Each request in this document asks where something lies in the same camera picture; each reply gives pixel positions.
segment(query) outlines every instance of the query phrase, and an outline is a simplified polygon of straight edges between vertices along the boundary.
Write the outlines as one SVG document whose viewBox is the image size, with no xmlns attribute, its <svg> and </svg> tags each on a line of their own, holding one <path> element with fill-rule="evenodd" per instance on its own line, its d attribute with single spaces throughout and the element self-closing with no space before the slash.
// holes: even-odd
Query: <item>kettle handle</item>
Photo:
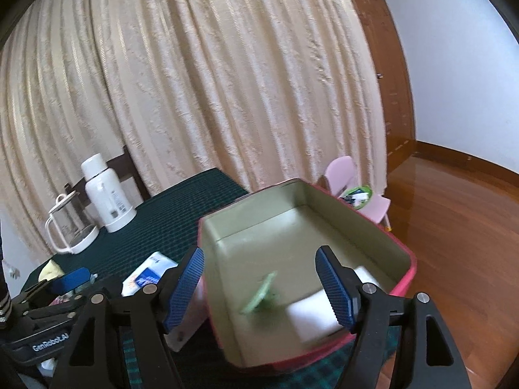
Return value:
<svg viewBox="0 0 519 389">
<path fill-rule="evenodd" d="M 49 217 L 49 219 L 47 219 L 47 221 L 45 222 L 45 230 L 47 231 L 47 235 L 49 236 L 50 243 L 53 245 L 54 251 L 59 254 L 72 253 L 69 247 L 59 248 L 58 246 L 56 246 L 56 243 L 54 242 L 53 236 L 51 235 L 50 229 L 49 229 L 51 223 L 54 223 L 54 218 L 52 216 Z M 59 227 L 56 224 L 54 224 L 54 226 L 56 228 L 56 231 L 58 231 L 58 234 L 60 235 L 61 239 L 63 241 L 65 241 L 63 234 L 61 233 L 61 230 L 59 229 Z"/>
</svg>

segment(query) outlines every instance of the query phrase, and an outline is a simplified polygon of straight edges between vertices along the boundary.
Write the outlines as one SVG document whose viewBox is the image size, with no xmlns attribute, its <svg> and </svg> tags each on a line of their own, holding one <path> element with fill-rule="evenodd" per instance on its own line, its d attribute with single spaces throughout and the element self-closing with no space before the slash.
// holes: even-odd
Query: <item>white package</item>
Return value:
<svg viewBox="0 0 519 389">
<path fill-rule="evenodd" d="M 156 284 L 171 267 L 177 263 L 160 252 L 153 253 L 123 282 L 123 297 L 135 294 L 146 284 Z M 182 322 L 164 336 L 168 347 L 178 352 L 208 318 L 206 300 L 203 294 L 202 279 L 187 306 Z"/>
<path fill-rule="evenodd" d="M 362 283 L 380 285 L 364 266 L 355 268 Z M 326 292 L 322 289 L 315 294 L 290 304 L 286 308 L 294 328 L 302 343 L 314 342 L 329 336 L 343 327 L 337 321 Z"/>
</svg>

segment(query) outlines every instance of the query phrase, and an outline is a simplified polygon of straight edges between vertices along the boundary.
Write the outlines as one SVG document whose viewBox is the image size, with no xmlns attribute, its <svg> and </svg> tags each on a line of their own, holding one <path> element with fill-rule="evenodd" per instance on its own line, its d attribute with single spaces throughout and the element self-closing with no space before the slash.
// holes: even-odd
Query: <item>dark green tablecloth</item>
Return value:
<svg viewBox="0 0 519 389">
<path fill-rule="evenodd" d="M 64 272 L 85 266 L 100 277 L 117 274 L 121 279 L 156 251 L 178 262 L 187 249 L 196 244 L 198 220 L 246 193 L 220 170 L 202 172 L 138 206 L 135 219 L 121 230 L 109 234 L 103 228 L 84 252 L 56 255 L 53 260 Z M 36 283 L 42 267 L 30 274 L 25 288 Z M 387 356 L 396 349 L 397 338 L 397 330 L 388 334 Z M 352 344 L 348 344 L 292 374 L 244 377 L 225 362 L 206 322 L 180 353 L 173 353 L 173 358 L 186 389 L 329 389 L 335 386 L 351 349 Z"/>
</svg>

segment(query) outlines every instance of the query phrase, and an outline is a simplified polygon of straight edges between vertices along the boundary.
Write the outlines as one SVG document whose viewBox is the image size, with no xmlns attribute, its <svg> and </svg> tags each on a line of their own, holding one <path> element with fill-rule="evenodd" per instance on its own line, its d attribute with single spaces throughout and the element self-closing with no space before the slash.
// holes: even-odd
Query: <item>wooden chair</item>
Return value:
<svg viewBox="0 0 519 389">
<path fill-rule="evenodd" d="M 129 179 L 130 177 L 133 177 L 133 179 L 135 180 L 135 184 L 137 185 L 137 189 L 139 190 L 139 193 L 142 197 L 142 200 L 146 201 L 150 199 L 150 192 L 146 188 L 146 185 L 144 185 L 141 175 L 137 171 L 137 168 L 133 163 L 133 159 L 130 155 L 130 151 L 128 150 L 128 147 L 126 145 L 123 146 L 123 152 L 124 153 L 122 155 L 110 159 L 110 161 L 106 162 L 108 168 L 111 168 L 116 172 L 121 182 Z M 87 192 L 85 191 L 86 183 L 87 182 L 83 177 L 75 185 L 71 185 L 70 183 L 65 184 L 65 192 L 69 194 L 72 193 L 74 190 L 77 191 L 79 193 L 79 201 L 84 207 L 90 204 L 90 199 L 88 198 Z"/>
</svg>

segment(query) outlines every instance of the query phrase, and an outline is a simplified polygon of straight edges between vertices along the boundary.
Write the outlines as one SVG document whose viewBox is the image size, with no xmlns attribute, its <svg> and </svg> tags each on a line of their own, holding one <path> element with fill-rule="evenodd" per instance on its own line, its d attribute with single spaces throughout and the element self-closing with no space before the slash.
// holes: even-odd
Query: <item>box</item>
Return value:
<svg viewBox="0 0 519 389">
<path fill-rule="evenodd" d="M 239 368 L 289 372 L 320 360 L 352 339 L 346 330 L 303 343 L 286 308 L 322 285 L 315 254 L 329 245 L 339 261 L 362 266 L 379 286 L 403 296 L 416 272 L 409 249 L 381 227 L 319 187 L 291 179 L 244 196 L 203 217 L 199 247 L 206 258 L 204 291 L 216 339 Z M 240 311 L 261 280 L 272 283 L 276 307 Z"/>
</svg>

